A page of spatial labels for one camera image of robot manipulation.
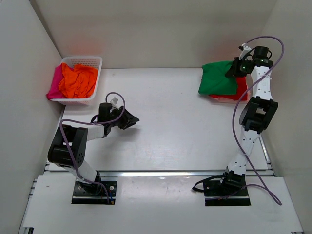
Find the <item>green t shirt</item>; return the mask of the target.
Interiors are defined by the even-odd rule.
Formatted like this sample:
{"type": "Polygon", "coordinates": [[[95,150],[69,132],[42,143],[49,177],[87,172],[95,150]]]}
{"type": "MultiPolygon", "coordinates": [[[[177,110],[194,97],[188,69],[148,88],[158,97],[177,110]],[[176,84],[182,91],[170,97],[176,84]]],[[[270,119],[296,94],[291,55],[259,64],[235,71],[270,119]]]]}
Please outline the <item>green t shirt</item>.
{"type": "Polygon", "coordinates": [[[234,95],[237,82],[233,77],[226,77],[232,61],[220,61],[202,65],[202,78],[198,93],[201,95],[234,95]]]}

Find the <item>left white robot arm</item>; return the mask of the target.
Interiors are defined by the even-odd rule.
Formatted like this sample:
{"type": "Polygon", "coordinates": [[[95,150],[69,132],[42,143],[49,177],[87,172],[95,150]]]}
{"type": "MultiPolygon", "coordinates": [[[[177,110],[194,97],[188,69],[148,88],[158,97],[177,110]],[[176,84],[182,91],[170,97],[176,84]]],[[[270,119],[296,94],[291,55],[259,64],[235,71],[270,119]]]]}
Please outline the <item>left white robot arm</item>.
{"type": "Polygon", "coordinates": [[[125,130],[139,122],[139,118],[127,111],[124,106],[101,103],[98,114],[90,123],[76,120],[62,120],[48,151],[48,161],[72,173],[84,183],[86,190],[97,194],[102,188],[98,171],[85,160],[88,141],[105,138],[113,127],[125,130]]]}

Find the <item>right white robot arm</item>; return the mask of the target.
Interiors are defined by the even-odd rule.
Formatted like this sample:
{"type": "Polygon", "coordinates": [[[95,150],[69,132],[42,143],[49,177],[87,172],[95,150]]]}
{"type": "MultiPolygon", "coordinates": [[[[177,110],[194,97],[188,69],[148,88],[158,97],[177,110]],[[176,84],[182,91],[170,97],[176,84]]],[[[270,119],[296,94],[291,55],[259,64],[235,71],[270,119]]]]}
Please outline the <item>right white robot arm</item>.
{"type": "Polygon", "coordinates": [[[253,81],[252,97],[242,110],[239,117],[241,135],[239,152],[227,165],[224,177],[219,182],[219,191],[224,195],[241,189],[245,185],[245,173],[248,159],[260,134],[267,129],[278,103],[271,95],[271,51],[267,47],[256,46],[253,49],[247,45],[239,47],[241,54],[235,57],[233,65],[226,73],[227,77],[237,78],[250,75],[253,81]]]}

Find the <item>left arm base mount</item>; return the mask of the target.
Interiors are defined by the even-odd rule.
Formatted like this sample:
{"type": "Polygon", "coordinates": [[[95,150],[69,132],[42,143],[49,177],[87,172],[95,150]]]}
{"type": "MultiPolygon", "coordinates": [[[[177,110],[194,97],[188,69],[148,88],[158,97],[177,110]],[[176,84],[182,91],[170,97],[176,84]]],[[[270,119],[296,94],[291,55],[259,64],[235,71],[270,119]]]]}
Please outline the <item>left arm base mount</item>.
{"type": "Polygon", "coordinates": [[[71,203],[84,205],[115,205],[117,181],[104,180],[98,173],[96,182],[101,183],[101,185],[83,183],[76,180],[71,203]]]}

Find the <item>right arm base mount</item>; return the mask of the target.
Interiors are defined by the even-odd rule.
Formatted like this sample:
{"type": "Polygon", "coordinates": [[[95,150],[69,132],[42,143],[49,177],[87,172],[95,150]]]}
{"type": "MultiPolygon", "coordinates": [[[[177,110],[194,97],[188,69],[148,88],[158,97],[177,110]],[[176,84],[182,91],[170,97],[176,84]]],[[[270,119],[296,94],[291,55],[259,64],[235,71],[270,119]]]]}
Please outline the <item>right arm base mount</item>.
{"type": "Polygon", "coordinates": [[[246,183],[242,188],[225,184],[224,175],[214,175],[200,180],[191,188],[192,192],[203,193],[206,207],[251,206],[246,183]]]}

